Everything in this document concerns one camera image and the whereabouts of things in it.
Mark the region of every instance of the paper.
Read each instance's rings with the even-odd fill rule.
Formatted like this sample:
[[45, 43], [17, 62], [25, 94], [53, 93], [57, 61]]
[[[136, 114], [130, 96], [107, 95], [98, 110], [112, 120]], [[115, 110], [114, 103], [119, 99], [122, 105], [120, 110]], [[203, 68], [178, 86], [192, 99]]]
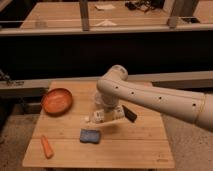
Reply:
[[117, 26], [117, 24], [109, 21], [108, 19], [96, 24], [95, 26]]
[[115, 6], [112, 4], [107, 4], [107, 5], [95, 5], [95, 8], [98, 10], [112, 10], [115, 9]]

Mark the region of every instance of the blue sponge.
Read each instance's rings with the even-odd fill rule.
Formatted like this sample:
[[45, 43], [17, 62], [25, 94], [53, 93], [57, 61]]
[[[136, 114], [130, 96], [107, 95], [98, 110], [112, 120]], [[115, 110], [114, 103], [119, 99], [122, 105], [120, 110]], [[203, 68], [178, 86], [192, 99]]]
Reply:
[[101, 132], [99, 130], [86, 130], [81, 129], [80, 142], [82, 143], [94, 143], [100, 142]]

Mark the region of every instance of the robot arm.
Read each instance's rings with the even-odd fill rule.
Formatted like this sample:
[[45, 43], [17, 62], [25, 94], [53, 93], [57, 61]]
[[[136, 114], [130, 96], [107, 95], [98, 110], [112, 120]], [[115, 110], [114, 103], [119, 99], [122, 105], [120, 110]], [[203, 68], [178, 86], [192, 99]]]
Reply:
[[191, 91], [137, 85], [126, 81], [128, 73], [115, 65], [97, 82], [102, 105], [114, 108], [123, 99], [213, 132], [213, 96]]

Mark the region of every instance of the wood grain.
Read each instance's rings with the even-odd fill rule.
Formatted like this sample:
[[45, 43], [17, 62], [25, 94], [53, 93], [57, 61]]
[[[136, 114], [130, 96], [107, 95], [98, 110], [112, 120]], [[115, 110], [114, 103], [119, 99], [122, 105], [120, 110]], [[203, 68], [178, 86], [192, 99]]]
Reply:
[[203, 24], [213, 24], [213, 0], [199, 1], [194, 16]]
[[0, 0], [0, 12], [3, 11], [11, 2], [12, 0]]
[[[95, 5], [112, 4], [114, 10], [98, 11]], [[139, 10], [130, 11], [125, 7], [125, 1], [89, 2], [90, 26], [103, 22], [105, 19], [117, 26], [141, 26], [167, 23], [169, 14], [161, 9], [144, 13]], [[39, 22], [45, 22], [42, 27], [81, 27], [80, 8], [78, 2], [40, 2], [30, 12], [21, 28], [36, 28]]]
[[[94, 104], [95, 81], [56, 81], [50, 89], [66, 88], [73, 94], [73, 107], [60, 117], [44, 111], [36, 124], [23, 165], [61, 168], [173, 168], [174, 161], [161, 115], [155, 111], [120, 101], [137, 113], [135, 123], [119, 119], [104, 124], [85, 123], [84, 117], [98, 107]], [[101, 131], [99, 145], [82, 144], [81, 128]], [[54, 157], [45, 159], [40, 143], [45, 135]]]

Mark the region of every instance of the carrot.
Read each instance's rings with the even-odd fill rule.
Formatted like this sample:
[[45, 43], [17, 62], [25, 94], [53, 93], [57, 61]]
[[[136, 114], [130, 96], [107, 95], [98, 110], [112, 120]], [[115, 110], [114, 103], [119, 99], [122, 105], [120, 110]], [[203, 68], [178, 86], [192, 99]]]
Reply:
[[51, 148], [47, 138], [44, 135], [41, 136], [41, 144], [43, 146], [44, 154], [45, 154], [46, 158], [50, 159], [54, 155], [54, 152], [53, 152], [53, 149]]

